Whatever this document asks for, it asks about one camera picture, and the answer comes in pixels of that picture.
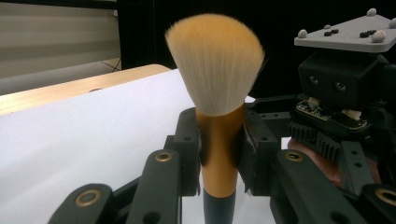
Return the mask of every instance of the brush ferrule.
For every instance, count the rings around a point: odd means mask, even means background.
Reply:
[[[245,105],[221,116],[208,116],[196,110],[196,118],[201,131],[204,188],[214,197],[228,197],[236,187]]]

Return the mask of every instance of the brush bristles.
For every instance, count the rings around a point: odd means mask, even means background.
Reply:
[[[205,14],[177,22],[165,37],[197,109],[220,116],[245,102],[264,58],[245,24]]]

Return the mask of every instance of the black brush handle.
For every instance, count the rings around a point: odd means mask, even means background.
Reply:
[[[204,190],[205,224],[232,224],[235,191],[226,198],[216,198]]]

